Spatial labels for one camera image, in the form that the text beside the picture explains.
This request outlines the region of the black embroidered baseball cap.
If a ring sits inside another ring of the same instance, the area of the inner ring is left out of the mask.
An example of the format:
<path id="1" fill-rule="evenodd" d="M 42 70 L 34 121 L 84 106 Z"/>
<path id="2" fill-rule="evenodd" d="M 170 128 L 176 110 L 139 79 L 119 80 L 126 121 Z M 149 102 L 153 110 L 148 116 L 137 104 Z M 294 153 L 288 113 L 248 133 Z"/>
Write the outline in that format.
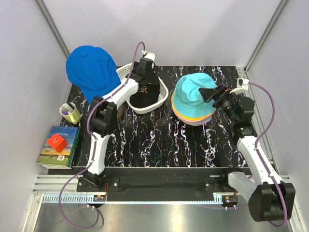
<path id="1" fill-rule="evenodd" d="M 139 92 L 130 97 L 130 104 L 135 108 L 145 108 L 158 101 L 160 86 L 147 84 Z"/>

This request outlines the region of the teal hat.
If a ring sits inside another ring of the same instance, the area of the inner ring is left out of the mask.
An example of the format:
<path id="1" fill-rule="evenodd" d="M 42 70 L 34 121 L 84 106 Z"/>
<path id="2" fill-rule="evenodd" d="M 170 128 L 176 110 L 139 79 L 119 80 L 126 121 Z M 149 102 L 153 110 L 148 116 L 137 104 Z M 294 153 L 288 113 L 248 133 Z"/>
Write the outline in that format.
<path id="1" fill-rule="evenodd" d="M 193 73 L 182 76 L 171 97 L 172 107 L 187 117 L 202 117 L 214 113 L 214 101 L 205 103 L 199 88 L 216 88 L 216 82 L 206 73 Z"/>

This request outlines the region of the orange bucket hat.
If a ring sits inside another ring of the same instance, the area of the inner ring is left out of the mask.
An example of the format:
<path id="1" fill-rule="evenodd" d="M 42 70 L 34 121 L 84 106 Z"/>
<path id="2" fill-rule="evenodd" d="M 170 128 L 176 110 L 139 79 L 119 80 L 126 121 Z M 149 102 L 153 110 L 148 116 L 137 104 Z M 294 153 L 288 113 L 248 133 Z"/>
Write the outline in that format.
<path id="1" fill-rule="evenodd" d="M 203 119 L 208 118 L 208 117 L 210 117 L 210 116 L 213 115 L 213 113 L 211 113 L 211 114 L 208 114 L 208 115 L 202 116 L 202 117 L 187 117 L 187 116 L 184 116 L 184 115 L 180 114 L 180 113 L 179 113 L 176 109 L 174 109 L 174 108 L 172 108 L 172 110 L 173 110 L 174 114 L 175 114 L 177 117 L 179 117 L 180 119 L 185 119 L 185 120 L 190 120 L 190 121 L 203 120 Z"/>

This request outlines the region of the pink bucket hat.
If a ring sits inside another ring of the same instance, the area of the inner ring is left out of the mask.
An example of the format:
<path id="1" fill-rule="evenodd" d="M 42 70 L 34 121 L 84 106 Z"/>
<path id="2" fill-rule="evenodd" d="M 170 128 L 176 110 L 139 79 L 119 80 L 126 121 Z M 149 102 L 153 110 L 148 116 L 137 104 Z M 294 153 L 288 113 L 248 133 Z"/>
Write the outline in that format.
<path id="1" fill-rule="evenodd" d="M 193 125 L 193 124 L 194 125 L 201 125 L 201 124 L 204 124 L 204 123 L 211 121 L 212 115 L 210 115 L 209 117 L 199 119 L 199 120 L 186 119 L 186 118 L 183 118 L 181 116 L 179 116 L 178 119 L 181 120 L 182 122 L 186 123 L 186 124 L 189 124 L 189 125 Z"/>

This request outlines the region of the blue hat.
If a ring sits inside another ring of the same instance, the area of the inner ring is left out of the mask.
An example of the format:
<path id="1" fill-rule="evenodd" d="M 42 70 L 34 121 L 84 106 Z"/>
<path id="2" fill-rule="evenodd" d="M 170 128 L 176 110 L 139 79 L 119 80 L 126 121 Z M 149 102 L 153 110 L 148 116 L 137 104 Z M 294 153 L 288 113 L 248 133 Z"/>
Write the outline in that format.
<path id="1" fill-rule="evenodd" d="M 109 53 L 91 45 L 75 48 L 66 61 L 68 80 L 79 87 L 88 103 L 94 97 L 112 92 L 121 84 L 116 69 Z"/>

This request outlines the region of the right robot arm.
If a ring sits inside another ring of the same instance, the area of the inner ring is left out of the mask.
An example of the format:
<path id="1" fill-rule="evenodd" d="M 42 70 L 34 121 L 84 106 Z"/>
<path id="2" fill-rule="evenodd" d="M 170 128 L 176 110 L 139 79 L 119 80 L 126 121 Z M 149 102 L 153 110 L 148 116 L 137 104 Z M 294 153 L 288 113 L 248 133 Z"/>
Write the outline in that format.
<path id="1" fill-rule="evenodd" d="M 205 103 L 221 108 L 231 121 L 230 139 L 244 156 L 253 176 L 250 180 L 240 169 L 228 168 L 219 179 L 220 188 L 240 193 L 254 221 L 284 227 L 292 215 L 295 188 L 292 183 L 283 181 L 260 146 L 261 137 L 252 124 L 254 100 L 237 96 L 236 90 L 223 85 L 214 89 L 200 88 L 199 93 Z"/>

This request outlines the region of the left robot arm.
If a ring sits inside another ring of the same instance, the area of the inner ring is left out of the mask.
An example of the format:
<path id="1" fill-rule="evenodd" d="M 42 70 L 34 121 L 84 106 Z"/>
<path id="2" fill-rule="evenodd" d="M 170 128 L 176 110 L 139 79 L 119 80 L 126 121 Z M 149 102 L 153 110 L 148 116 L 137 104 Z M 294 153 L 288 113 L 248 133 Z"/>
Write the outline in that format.
<path id="1" fill-rule="evenodd" d="M 155 109 L 158 102 L 161 79 L 155 72 L 155 54 L 148 52 L 139 61 L 121 67 L 129 69 L 129 73 L 116 77 L 120 81 L 108 93 L 93 98 L 91 112 L 87 119 L 87 132 L 91 136 L 91 147 L 87 174 L 90 175 L 87 185 L 93 191 L 104 187 L 104 179 L 99 175 L 105 169 L 105 155 L 111 134 L 117 127 L 117 110 L 131 98 L 140 97 L 145 108 Z"/>

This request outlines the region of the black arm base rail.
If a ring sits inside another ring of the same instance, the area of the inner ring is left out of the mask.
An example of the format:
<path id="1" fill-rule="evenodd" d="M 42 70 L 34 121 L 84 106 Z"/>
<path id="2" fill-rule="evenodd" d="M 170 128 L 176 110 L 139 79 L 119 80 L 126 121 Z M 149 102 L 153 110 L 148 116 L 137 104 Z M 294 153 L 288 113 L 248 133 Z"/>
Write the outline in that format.
<path id="1" fill-rule="evenodd" d="M 234 194 L 225 174 L 229 168 L 106 167 L 97 184 L 79 177 L 78 192 L 107 191 L 110 203 L 206 203 L 213 194 Z"/>

